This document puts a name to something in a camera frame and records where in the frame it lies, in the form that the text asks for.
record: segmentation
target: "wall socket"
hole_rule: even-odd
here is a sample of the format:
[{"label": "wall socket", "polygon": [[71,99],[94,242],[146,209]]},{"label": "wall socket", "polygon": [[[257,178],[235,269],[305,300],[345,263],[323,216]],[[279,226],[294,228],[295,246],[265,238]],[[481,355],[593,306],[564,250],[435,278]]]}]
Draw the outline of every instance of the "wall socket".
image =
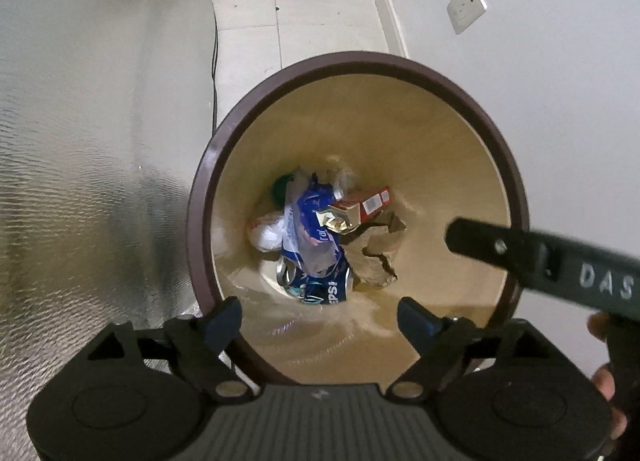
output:
[{"label": "wall socket", "polygon": [[447,13],[451,19],[456,35],[478,20],[486,11],[484,0],[451,0],[447,6]]}]

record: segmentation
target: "trash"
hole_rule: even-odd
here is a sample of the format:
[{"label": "trash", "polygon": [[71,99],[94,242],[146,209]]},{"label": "trash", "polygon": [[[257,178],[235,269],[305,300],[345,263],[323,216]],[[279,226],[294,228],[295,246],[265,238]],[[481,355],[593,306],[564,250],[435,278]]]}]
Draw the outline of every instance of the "trash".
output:
[{"label": "trash", "polygon": [[349,168],[342,168],[336,174],[331,181],[334,187],[334,197],[336,201],[343,199],[351,190],[353,190],[355,184],[355,174]]},{"label": "trash", "polygon": [[[283,209],[258,217],[247,228],[257,250],[281,250],[276,280],[307,304],[346,300],[354,273],[367,285],[395,280],[393,260],[405,229],[395,214],[380,213],[391,202],[388,187],[353,192],[355,176],[347,168],[322,171],[322,177],[326,182],[301,169],[278,177],[260,208]],[[343,249],[338,234],[350,233],[340,238],[340,243],[345,239]]]},{"label": "trash", "polygon": [[282,210],[287,200],[287,184],[293,179],[293,173],[284,174],[273,182],[271,187],[271,198],[278,210]]},{"label": "trash", "polygon": [[276,265],[276,279],[292,297],[305,304],[336,304],[347,299],[353,287],[353,273],[342,250],[338,261],[321,276],[312,277],[283,250]]},{"label": "trash", "polygon": [[312,277],[320,277],[323,271],[336,264],[341,253],[336,237],[320,227],[311,209],[326,206],[334,199],[327,189],[332,190],[330,186],[319,184],[315,174],[309,177],[302,170],[296,170],[287,184],[282,247],[296,254],[300,267]]},{"label": "trash", "polygon": [[318,223],[337,234],[348,234],[363,222],[375,218],[391,204],[389,189],[379,192],[354,192],[338,200],[324,210],[318,210]]},{"label": "trash", "polygon": [[280,250],[284,235],[284,212],[272,212],[255,219],[247,226],[247,234],[256,250]]},{"label": "trash", "polygon": [[392,211],[379,214],[356,232],[340,237],[340,245],[356,277],[363,284],[356,291],[385,287],[398,276],[394,263],[406,225]]}]

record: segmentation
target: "finger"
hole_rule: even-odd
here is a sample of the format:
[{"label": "finger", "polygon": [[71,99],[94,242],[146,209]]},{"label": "finger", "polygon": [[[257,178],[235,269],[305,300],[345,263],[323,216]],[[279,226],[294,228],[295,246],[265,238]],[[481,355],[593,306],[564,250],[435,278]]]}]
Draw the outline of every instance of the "finger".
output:
[{"label": "finger", "polygon": [[611,409],[611,413],[613,416],[613,430],[611,431],[611,438],[617,439],[625,431],[626,416],[623,414],[623,412],[620,412],[618,409],[614,408]]},{"label": "finger", "polygon": [[587,329],[598,340],[604,342],[607,335],[607,325],[609,324],[609,315],[606,313],[596,313],[587,320]]},{"label": "finger", "polygon": [[593,384],[607,401],[609,401],[616,392],[616,383],[613,380],[613,375],[606,367],[599,368],[591,378],[591,381],[593,381]]}]

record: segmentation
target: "floor tile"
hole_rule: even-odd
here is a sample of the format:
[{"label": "floor tile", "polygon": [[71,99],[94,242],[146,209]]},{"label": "floor tile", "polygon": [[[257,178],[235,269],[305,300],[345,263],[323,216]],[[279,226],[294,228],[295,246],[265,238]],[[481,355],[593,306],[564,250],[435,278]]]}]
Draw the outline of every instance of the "floor tile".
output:
[{"label": "floor tile", "polygon": [[274,0],[211,0],[218,30],[276,25]]},{"label": "floor tile", "polygon": [[312,56],[338,51],[388,52],[382,29],[377,26],[282,24],[279,29],[283,67]]},{"label": "floor tile", "polygon": [[218,124],[261,81],[280,70],[275,26],[228,29],[218,33]]},{"label": "floor tile", "polygon": [[276,0],[280,24],[380,24],[374,0]]}]

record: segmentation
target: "trash can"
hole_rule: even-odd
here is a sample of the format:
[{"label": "trash can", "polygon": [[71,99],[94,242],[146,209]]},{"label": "trash can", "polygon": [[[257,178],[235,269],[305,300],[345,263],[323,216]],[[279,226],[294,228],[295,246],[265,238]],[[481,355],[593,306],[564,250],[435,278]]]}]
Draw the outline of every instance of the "trash can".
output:
[{"label": "trash can", "polygon": [[[274,288],[273,257],[252,248],[245,227],[273,181],[299,166],[345,166],[359,186],[390,187],[407,225],[394,283],[356,287],[327,306]],[[241,337],[227,352],[258,383],[385,388],[417,359],[396,324],[402,297],[482,326],[503,322],[517,304],[513,277],[447,250],[445,229],[457,216],[529,224],[515,161],[484,110],[444,76],[401,57],[315,57],[256,86],[210,140],[189,205],[193,288],[203,313],[239,298]]]}]

